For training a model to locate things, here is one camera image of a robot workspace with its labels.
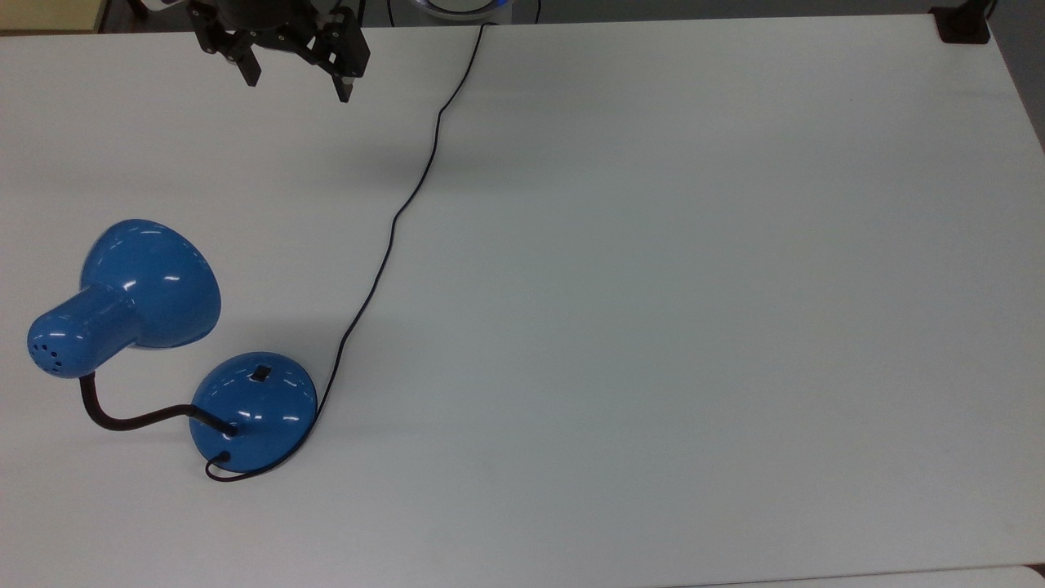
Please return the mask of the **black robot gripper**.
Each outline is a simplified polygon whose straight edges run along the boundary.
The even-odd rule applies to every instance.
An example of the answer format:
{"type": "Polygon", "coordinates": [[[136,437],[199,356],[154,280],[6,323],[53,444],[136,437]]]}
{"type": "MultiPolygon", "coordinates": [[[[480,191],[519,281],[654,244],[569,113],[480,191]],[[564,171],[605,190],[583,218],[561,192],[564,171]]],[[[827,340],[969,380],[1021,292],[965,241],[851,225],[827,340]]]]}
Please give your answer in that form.
{"type": "Polygon", "coordinates": [[[242,31],[280,29],[285,50],[323,70],[343,104],[371,56],[351,8],[318,14],[310,1],[190,1],[189,15],[199,48],[238,67],[251,88],[259,83],[261,67],[251,48],[254,38],[242,31]]]}

